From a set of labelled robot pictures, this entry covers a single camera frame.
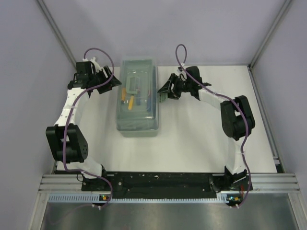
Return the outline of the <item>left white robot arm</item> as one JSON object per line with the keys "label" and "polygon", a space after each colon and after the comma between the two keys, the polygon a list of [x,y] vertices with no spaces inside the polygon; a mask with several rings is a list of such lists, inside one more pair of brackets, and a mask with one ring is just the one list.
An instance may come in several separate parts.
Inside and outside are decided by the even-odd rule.
{"label": "left white robot arm", "polygon": [[61,114],[53,126],[46,128],[54,160],[62,162],[64,170],[81,172],[85,178],[92,179],[93,186],[98,190],[106,189],[109,179],[103,165],[89,156],[89,145],[79,125],[94,90],[103,94],[120,85],[109,66],[101,67],[95,58],[77,62]]}

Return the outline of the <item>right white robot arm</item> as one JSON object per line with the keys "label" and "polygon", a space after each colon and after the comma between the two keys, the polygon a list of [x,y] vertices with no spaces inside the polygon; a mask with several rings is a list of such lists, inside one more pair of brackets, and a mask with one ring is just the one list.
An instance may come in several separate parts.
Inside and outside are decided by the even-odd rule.
{"label": "right white robot arm", "polygon": [[234,190],[241,186],[250,171],[245,157],[244,145],[252,129],[255,119],[246,96],[234,99],[217,92],[212,85],[203,82],[200,70],[196,66],[178,68],[179,74],[172,73],[167,82],[158,90],[160,101],[178,100],[187,92],[199,101],[218,109],[221,113],[221,124],[228,137],[228,155],[224,167],[222,186]]}

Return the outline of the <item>green cantilever tool box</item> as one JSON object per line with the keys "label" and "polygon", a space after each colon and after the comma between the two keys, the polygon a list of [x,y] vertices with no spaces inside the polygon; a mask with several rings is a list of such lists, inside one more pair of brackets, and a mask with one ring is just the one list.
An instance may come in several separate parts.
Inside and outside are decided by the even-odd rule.
{"label": "green cantilever tool box", "polygon": [[159,130],[158,67],[152,57],[126,57],[120,66],[116,127],[127,138],[155,137]]}

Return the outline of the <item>blue red precision screwdriver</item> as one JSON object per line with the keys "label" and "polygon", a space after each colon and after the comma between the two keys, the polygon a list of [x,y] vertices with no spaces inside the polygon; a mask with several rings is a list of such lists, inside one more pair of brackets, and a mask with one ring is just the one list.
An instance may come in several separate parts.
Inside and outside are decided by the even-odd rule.
{"label": "blue red precision screwdriver", "polygon": [[136,104],[141,105],[141,96],[140,95],[137,95]]}

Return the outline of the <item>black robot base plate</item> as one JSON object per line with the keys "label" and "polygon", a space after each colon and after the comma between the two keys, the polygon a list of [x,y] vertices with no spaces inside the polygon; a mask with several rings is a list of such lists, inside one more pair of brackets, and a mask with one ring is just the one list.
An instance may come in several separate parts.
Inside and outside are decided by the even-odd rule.
{"label": "black robot base plate", "polygon": [[200,188],[202,191],[246,189],[250,177],[246,170],[232,175],[203,172],[106,172],[102,177],[113,186],[114,192],[143,192],[149,189]]}

